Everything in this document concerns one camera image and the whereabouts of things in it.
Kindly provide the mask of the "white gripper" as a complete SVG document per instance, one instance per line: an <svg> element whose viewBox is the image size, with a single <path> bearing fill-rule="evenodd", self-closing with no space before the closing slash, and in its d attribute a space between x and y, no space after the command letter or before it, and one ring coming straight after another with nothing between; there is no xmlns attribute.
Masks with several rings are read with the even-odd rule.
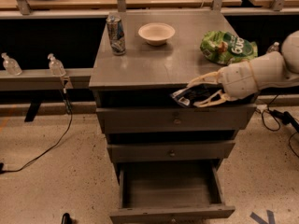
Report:
<svg viewBox="0 0 299 224"><path fill-rule="evenodd" d="M218 72L210 72L191 80L187 87L195 87L201 84L218 84L223 86L223 90L218 90L204 101L194 102L196 107L208 107L221 105L225 102L232 102L235 99L244 99L258 89L257 80L253 73L252 65L249 61L241 63L231 63L223 67Z"/></svg>

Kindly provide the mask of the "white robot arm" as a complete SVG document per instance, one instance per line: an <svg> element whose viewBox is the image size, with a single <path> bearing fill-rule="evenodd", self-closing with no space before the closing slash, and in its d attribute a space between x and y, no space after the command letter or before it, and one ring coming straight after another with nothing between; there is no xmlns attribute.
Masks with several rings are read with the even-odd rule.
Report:
<svg viewBox="0 0 299 224"><path fill-rule="evenodd" d="M299 31L287 36L281 52L272 51L255 59L232 63L190 81L188 88L201 84L221 84L222 89L209 98L195 102L197 107L219 105L244 99L267 88L299 85Z"/></svg>

